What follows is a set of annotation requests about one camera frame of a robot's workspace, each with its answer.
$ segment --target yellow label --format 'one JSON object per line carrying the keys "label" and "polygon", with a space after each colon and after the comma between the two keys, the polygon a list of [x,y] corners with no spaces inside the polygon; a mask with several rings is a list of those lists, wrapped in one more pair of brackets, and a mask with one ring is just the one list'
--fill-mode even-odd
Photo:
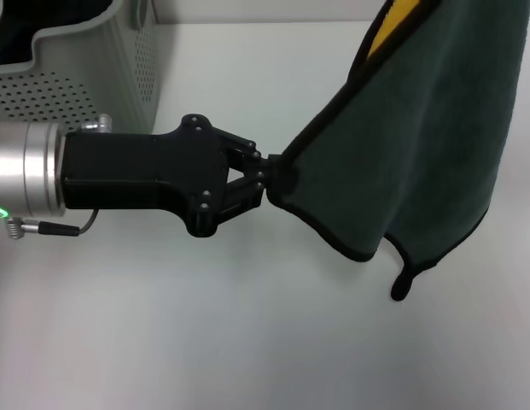
{"label": "yellow label", "polygon": [[376,34],[373,45],[370,48],[370,57],[386,41],[399,24],[401,24],[420,3],[420,0],[395,0],[392,7],[387,12],[386,18],[382,22],[381,29]]}

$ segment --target dark green towel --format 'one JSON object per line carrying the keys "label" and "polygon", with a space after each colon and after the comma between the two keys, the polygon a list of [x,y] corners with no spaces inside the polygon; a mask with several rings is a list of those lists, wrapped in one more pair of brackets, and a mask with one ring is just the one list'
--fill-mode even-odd
{"label": "dark green towel", "polygon": [[483,219],[510,127],[530,0],[421,0],[277,162],[272,203],[355,261],[383,237],[403,300]]}

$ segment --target white table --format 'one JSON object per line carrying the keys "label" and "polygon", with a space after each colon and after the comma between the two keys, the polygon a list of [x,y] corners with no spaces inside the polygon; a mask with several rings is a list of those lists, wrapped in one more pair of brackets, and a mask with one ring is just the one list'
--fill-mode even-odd
{"label": "white table", "polygon": [[[199,113],[279,153],[367,26],[163,26],[155,130]],[[530,410],[530,39],[489,215],[393,303],[399,269],[268,203],[204,240],[161,211],[73,240],[0,224],[0,410]]]}

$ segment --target perforated basket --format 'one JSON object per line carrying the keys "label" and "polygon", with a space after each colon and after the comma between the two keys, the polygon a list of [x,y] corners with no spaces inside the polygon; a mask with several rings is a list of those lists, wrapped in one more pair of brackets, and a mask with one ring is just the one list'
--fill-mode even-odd
{"label": "perforated basket", "polygon": [[31,61],[0,66],[0,121],[61,122],[72,131],[107,113],[116,132],[152,132],[155,24],[150,0],[113,0],[93,20],[41,30]]}

